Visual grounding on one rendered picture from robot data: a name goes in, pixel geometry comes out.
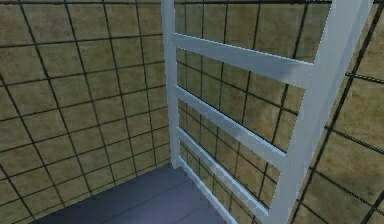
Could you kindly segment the white ladder towel rack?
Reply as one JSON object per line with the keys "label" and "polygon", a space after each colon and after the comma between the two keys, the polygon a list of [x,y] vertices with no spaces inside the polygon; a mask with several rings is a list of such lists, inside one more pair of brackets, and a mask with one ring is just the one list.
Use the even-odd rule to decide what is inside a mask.
{"label": "white ladder towel rack", "polygon": [[[185,143],[263,224],[287,224],[374,0],[332,0],[315,60],[307,63],[175,31],[174,0],[161,0],[172,166],[182,168],[228,224],[237,224],[180,155]],[[176,50],[191,51],[304,90],[286,153],[177,84]],[[271,206],[265,208],[179,126],[183,101],[280,171]]]}

